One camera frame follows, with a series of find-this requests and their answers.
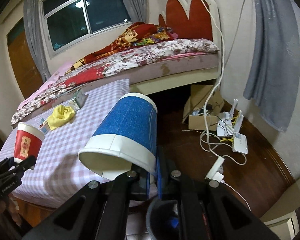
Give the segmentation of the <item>red paper cup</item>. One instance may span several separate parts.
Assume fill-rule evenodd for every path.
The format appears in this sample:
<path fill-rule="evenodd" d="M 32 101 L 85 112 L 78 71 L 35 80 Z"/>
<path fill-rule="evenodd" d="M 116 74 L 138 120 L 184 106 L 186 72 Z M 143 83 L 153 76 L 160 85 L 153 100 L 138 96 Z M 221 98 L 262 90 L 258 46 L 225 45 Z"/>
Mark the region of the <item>red paper cup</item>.
<path fill-rule="evenodd" d="M 42 131 L 24 122 L 20 122 L 17 127 L 15 139 L 14 161 L 21 163 L 31 156 L 37 160 L 44 139 L 45 134 Z"/>

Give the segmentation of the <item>blue paper cup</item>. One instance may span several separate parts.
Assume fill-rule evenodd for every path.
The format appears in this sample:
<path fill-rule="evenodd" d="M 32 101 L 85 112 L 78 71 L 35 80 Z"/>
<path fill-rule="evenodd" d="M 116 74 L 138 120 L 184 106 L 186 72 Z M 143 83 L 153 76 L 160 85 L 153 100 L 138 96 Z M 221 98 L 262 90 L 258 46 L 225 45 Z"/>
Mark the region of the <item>blue paper cup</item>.
<path fill-rule="evenodd" d="M 157 106 L 148 96 L 125 94 L 78 152 L 79 161 L 109 180 L 132 165 L 156 176 L 157 117 Z"/>

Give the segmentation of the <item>yellow fuzzy cloth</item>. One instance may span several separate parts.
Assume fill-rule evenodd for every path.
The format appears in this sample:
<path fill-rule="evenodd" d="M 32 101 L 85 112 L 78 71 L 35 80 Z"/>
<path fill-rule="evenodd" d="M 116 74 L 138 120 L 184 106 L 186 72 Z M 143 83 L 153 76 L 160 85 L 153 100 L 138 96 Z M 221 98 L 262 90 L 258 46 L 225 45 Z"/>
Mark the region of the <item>yellow fuzzy cloth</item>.
<path fill-rule="evenodd" d="M 59 105 L 53 109 L 53 112 L 47 118 L 47 124 L 51 131 L 65 125 L 74 116 L 76 112 L 70 106 Z"/>

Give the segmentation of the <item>green milk carton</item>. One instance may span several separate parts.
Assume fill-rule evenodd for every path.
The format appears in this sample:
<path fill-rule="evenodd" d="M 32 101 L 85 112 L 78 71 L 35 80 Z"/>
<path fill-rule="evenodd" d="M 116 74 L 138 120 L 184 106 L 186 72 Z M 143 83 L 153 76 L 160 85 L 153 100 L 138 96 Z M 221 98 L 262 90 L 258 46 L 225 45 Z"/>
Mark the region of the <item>green milk carton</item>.
<path fill-rule="evenodd" d="M 71 107 L 74 111 L 80 110 L 88 97 L 82 89 L 79 89 L 74 93 L 74 97 L 70 99 L 67 103 L 67 106 Z"/>

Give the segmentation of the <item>black round trash bin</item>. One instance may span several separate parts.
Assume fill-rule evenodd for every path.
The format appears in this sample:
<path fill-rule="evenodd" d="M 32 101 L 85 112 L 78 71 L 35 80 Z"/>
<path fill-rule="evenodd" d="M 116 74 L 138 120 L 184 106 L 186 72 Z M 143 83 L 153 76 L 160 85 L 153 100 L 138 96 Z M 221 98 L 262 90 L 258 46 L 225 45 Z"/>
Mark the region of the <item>black round trash bin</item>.
<path fill-rule="evenodd" d="M 146 229 L 151 239 L 180 239 L 177 201 L 154 197 L 146 212 Z"/>

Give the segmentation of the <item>bedroom window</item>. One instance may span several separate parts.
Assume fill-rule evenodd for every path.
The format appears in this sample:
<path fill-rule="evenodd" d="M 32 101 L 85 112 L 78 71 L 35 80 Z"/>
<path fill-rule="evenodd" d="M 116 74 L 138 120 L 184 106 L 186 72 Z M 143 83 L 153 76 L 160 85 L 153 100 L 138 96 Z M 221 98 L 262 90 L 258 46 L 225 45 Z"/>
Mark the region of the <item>bedroom window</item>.
<path fill-rule="evenodd" d="M 130 23 L 123 0 L 42 0 L 49 56 L 96 33 Z"/>

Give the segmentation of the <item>light blue tissue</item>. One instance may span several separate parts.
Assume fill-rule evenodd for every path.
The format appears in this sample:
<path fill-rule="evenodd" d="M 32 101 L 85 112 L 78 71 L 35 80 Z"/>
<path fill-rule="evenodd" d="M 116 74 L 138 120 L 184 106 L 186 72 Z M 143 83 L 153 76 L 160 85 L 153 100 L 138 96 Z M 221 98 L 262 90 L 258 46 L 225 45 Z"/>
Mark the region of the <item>light blue tissue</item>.
<path fill-rule="evenodd" d="M 47 132 L 50 131 L 50 126 L 48 124 L 47 119 L 41 118 L 40 120 L 40 125 L 39 125 L 39 130 L 46 134 Z"/>

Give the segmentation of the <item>cardboard box on floor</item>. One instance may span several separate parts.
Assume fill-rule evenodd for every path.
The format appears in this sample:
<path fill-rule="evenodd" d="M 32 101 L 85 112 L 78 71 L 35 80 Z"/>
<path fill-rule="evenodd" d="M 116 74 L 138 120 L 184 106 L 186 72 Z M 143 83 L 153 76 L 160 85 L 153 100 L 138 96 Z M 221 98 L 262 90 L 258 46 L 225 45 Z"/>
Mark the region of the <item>cardboard box on floor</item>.
<path fill-rule="evenodd" d="M 224 100 L 218 88 L 215 89 L 209 100 L 213 85 L 192 85 L 190 97 L 184 106 L 182 123 L 188 123 L 190 130 L 206 130 L 204 114 L 210 131 L 217 129 L 219 113 L 224 106 Z"/>

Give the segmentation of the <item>white modem box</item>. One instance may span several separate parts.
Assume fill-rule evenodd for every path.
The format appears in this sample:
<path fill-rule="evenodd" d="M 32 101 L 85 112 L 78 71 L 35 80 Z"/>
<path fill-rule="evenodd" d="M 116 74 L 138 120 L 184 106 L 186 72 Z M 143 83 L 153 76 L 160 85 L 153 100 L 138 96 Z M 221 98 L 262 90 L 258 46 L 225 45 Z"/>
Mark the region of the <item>white modem box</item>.
<path fill-rule="evenodd" d="M 232 151 L 247 154 L 248 153 L 248 144 L 247 138 L 241 133 L 234 133 L 233 142 L 232 142 Z"/>

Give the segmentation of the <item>white wifi router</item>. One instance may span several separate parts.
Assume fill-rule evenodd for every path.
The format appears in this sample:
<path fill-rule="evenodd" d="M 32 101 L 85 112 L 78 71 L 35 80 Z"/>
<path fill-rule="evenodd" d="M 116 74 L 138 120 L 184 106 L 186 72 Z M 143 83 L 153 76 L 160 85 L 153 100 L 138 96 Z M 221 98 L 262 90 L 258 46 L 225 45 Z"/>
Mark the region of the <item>white wifi router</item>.
<path fill-rule="evenodd" d="M 217 116 L 218 122 L 216 132 L 218 137 L 232 137 L 241 129 L 244 115 L 242 114 L 242 111 L 239 110 L 238 114 L 234 116 L 237 105 L 238 100 L 234 99 L 230 111 L 219 113 Z"/>

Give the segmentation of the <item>wooden door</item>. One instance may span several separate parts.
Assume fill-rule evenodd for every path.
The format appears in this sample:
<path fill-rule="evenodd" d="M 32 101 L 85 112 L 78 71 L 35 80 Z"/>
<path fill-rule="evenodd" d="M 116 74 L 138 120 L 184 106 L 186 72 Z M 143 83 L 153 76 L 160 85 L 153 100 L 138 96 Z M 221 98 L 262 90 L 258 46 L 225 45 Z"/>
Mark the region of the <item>wooden door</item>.
<path fill-rule="evenodd" d="M 40 88 L 43 80 L 27 44 L 23 18 L 7 34 L 7 46 L 15 79 L 27 99 Z"/>

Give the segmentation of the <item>floral bed mattress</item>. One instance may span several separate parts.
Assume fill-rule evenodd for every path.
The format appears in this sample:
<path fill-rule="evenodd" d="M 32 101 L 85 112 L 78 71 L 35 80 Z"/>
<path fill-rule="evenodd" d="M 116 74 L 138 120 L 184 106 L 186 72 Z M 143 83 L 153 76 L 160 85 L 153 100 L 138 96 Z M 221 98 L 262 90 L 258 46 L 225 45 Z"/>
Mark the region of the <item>floral bed mattress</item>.
<path fill-rule="evenodd" d="M 46 111 L 51 103 L 70 90 L 95 83 L 102 86 L 118 79 L 129 79 L 130 84 L 141 83 L 164 76 L 201 69 L 214 69 L 219 65 L 219 49 L 210 40 L 178 38 L 144 47 L 120 51 L 67 74 L 58 74 L 56 80 L 21 106 L 12 116 L 14 126 L 41 108 Z"/>

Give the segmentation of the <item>grey curtain right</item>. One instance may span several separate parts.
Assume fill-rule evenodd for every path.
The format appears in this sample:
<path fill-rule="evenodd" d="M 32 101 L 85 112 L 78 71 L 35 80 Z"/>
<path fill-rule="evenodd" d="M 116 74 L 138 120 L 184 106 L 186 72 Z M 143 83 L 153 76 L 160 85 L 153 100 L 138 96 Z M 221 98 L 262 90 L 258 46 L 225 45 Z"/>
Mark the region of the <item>grey curtain right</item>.
<path fill-rule="evenodd" d="M 262 119 L 285 132 L 295 108 L 300 80 L 300 36 L 290 0 L 254 0 L 253 61 L 243 92 Z"/>

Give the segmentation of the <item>red patterned blanket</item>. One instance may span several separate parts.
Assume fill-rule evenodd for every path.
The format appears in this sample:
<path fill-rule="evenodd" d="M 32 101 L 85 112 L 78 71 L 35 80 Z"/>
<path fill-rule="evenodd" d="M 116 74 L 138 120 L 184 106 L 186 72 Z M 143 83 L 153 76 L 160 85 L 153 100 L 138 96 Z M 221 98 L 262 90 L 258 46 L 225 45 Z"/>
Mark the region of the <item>red patterned blanket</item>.
<path fill-rule="evenodd" d="M 135 22 L 111 44 L 81 58 L 65 73 L 68 74 L 83 65 L 116 54 L 120 51 L 131 49 L 133 47 L 152 45 L 162 41 L 171 41 L 176 38 L 178 38 L 178 34 L 176 34 L 170 27 L 144 22 Z"/>

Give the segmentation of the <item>red white headboard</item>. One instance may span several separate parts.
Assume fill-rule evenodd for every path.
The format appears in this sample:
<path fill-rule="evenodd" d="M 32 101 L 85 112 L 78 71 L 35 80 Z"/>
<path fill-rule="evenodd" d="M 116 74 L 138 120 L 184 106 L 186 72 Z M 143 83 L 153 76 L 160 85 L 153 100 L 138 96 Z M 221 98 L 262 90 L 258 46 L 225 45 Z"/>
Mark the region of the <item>red white headboard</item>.
<path fill-rule="evenodd" d="M 158 22 L 171 27 L 179 38 L 204 38 L 221 48 L 220 15 L 215 0 L 167 0 Z"/>

